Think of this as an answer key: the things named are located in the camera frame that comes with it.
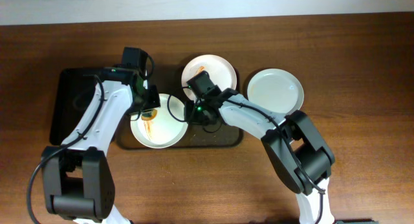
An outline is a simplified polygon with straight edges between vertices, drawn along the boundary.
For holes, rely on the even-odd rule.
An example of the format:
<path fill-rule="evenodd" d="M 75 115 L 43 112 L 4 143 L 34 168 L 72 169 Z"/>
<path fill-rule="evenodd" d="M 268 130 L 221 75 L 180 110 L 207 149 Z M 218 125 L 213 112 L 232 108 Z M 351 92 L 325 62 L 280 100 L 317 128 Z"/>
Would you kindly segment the green and yellow sponge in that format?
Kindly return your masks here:
<path fill-rule="evenodd" d="M 147 111 L 144 111 L 141 115 L 140 118 L 143 121 L 149 121 L 149 120 L 153 120 L 157 115 L 157 110 L 156 109 L 150 109 Z"/>

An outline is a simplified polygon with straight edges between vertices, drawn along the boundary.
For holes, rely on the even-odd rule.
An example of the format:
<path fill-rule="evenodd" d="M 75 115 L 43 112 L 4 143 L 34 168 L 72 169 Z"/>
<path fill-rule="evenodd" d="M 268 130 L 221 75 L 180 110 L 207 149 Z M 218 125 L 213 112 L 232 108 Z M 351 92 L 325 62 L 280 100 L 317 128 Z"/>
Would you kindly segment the white plate bottom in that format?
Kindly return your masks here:
<path fill-rule="evenodd" d="M 153 120 L 143 121 L 138 115 L 133 115 L 130 127 L 135 139 L 149 148 L 161 149 L 178 143 L 185 135 L 188 123 L 175 120 L 169 113 L 171 111 L 178 119 L 184 119 L 184 104 L 172 96 L 159 94 L 160 107 L 156 108 L 157 115 Z"/>

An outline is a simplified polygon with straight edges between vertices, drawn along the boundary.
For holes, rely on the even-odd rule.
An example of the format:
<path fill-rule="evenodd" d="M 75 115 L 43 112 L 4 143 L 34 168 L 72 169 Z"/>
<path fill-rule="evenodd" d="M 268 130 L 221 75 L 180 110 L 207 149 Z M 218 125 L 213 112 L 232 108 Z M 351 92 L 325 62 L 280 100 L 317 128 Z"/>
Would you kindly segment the white plate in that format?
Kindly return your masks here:
<path fill-rule="evenodd" d="M 226 88 L 236 89 L 237 75 L 233 66 L 224 58 L 213 54 L 205 54 L 192 59 L 184 68 L 181 76 L 182 86 L 187 86 L 187 81 L 206 71 L 210 80 L 218 85 L 221 90 Z"/>
<path fill-rule="evenodd" d="M 157 115 L 153 120 L 143 121 L 138 115 L 133 115 L 130 127 L 135 139 L 149 148 L 161 149 L 178 143 L 185 135 L 188 123 L 175 120 L 169 113 L 171 111 L 178 119 L 184 119 L 184 104 L 172 96 L 159 94 L 160 107 L 156 108 Z"/>

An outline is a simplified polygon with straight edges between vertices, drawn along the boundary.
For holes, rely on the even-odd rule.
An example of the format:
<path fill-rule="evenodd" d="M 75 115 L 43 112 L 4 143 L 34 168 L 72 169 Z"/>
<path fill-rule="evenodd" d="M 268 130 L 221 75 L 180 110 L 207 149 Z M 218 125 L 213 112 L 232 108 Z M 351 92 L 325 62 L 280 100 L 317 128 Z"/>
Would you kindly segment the white plate top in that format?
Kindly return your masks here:
<path fill-rule="evenodd" d="M 205 54 L 192 59 L 184 68 L 181 76 L 182 86 L 187 86 L 187 81 L 206 71 L 210 80 L 218 85 L 221 90 L 226 88 L 236 89 L 237 75 L 233 66 L 224 58 L 213 54 Z"/>

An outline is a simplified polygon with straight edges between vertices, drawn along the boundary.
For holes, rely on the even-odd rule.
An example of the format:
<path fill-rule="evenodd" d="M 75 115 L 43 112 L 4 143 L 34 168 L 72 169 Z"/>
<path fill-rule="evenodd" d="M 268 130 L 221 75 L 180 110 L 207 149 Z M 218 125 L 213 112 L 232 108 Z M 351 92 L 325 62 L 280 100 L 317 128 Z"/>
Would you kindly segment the grey-white plate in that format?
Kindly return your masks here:
<path fill-rule="evenodd" d="M 288 115 L 299 110 L 305 98 L 300 81 L 281 69 L 265 69 L 256 73 L 246 91 L 252 103 Z"/>

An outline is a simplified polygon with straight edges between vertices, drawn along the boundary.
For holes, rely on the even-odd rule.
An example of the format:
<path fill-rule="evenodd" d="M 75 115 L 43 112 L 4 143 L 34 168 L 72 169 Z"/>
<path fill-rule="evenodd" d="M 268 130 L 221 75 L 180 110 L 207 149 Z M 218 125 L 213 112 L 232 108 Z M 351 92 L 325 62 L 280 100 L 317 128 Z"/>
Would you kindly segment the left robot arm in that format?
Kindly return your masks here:
<path fill-rule="evenodd" d="M 160 107 L 146 69 L 153 58 L 126 47 L 122 61 L 89 76 L 95 87 L 91 102 L 74 130 L 59 146 L 47 146 L 27 188 L 27 209 L 34 223 L 31 193 L 42 173 L 45 206 L 50 214 L 75 223 L 130 223 L 114 205 L 115 186 L 107 151 L 124 115 L 151 119 Z"/>

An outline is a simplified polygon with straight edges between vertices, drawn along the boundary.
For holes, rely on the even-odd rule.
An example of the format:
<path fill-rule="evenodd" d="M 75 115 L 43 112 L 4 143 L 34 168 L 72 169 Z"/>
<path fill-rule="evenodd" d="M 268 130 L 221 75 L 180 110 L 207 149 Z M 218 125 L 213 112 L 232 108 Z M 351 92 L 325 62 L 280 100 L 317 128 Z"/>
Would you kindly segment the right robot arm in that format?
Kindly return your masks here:
<path fill-rule="evenodd" d="M 220 121 L 259 139 L 281 182 L 296 195 L 300 223 L 334 223 L 328 185 L 335 156 L 302 111 L 281 114 L 250 102 L 232 88 L 221 90 L 206 71 L 187 82 L 196 97 L 185 120 L 208 126 Z"/>

